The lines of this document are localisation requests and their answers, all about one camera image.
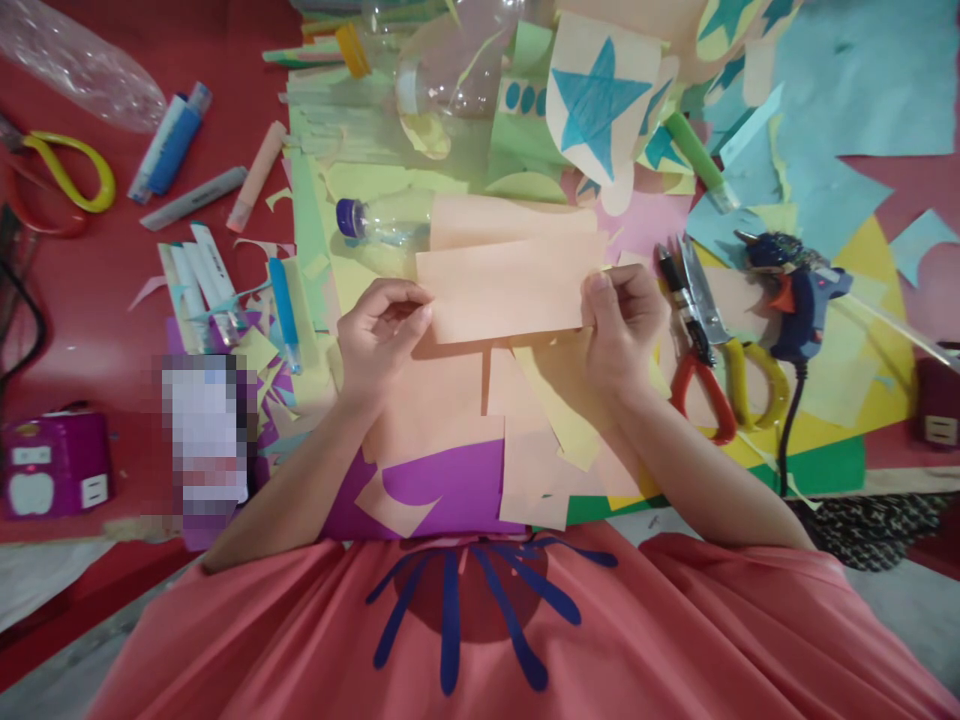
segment bottle cap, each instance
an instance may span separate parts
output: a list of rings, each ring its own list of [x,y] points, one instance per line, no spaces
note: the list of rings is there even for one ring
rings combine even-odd
[[[401,115],[419,115],[417,107],[417,70],[420,58],[404,58],[397,66],[397,110]]]
[[[357,210],[360,205],[359,200],[349,198],[337,200],[337,227],[343,233],[347,247],[356,247],[358,245],[357,240],[363,237],[363,227],[357,224],[357,216],[359,215]]]
[[[354,24],[348,23],[338,28],[334,37],[337,38],[337,44],[343,54],[343,61],[347,64],[350,74],[355,78],[369,75],[371,73],[370,62],[367,60],[367,53],[363,49],[363,43],[360,42],[360,36],[357,34],[357,28]]]

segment gray marker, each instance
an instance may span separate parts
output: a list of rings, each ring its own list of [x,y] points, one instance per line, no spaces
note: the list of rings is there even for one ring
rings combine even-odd
[[[245,167],[235,167],[227,170],[223,175],[218,175],[186,195],[181,195],[156,212],[140,218],[140,224],[147,230],[153,230],[154,232],[162,230],[170,223],[176,222],[180,218],[186,217],[195,210],[199,210],[214,200],[219,200],[227,193],[236,190],[243,185],[243,181],[246,179],[247,169]]]

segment yellow-handled scissors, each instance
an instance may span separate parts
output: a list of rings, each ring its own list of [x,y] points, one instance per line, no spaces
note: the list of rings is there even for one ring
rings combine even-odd
[[[55,191],[55,188],[29,167],[23,152],[25,149],[34,150],[40,155],[60,191],[81,210],[88,213],[102,213],[113,205],[117,195],[117,183],[113,177],[113,171],[107,165],[103,156],[86,143],[56,133],[34,131],[24,135],[3,115],[0,115],[0,141],[7,149],[3,157],[6,165],[4,180],[7,186],[7,202],[13,209],[14,214],[30,230],[46,235],[74,237],[79,235],[86,227],[87,217],[84,213],[75,213],[67,223],[50,224],[32,215],[18,192],[17,176],[19,175],[47,191]],[[59,158],[53,152],[53,148],[50,147],[51,145],[70,147],[90,158],[100,181],[100,189],[94,197],[87,198],[77,189],[67,171],[64,170]]]

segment blue glue gun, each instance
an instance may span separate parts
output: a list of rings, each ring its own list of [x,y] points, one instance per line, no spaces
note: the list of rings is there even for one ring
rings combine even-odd
[[[791,235],[751,235],[739,230],[736,235],[746,243],[749,269],[780,280],[780,292],[770,307],[780,310],[783,319],[770,354],[794,365],[805,364],[823,344],[827,303],[850,292],[853,277],[830,267],[820,253]]]

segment hand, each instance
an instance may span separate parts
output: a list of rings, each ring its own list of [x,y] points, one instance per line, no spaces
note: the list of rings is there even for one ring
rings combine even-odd
[[[341,397],[379,410],[430,321],[433,296],[409,280],[374,280],[337,323]]]
[[[654,343],[669,315],[657,279],[642,265],[610,268],[587,278],[583,299],[597,323],[587,377],[609,399],[646,393]]]

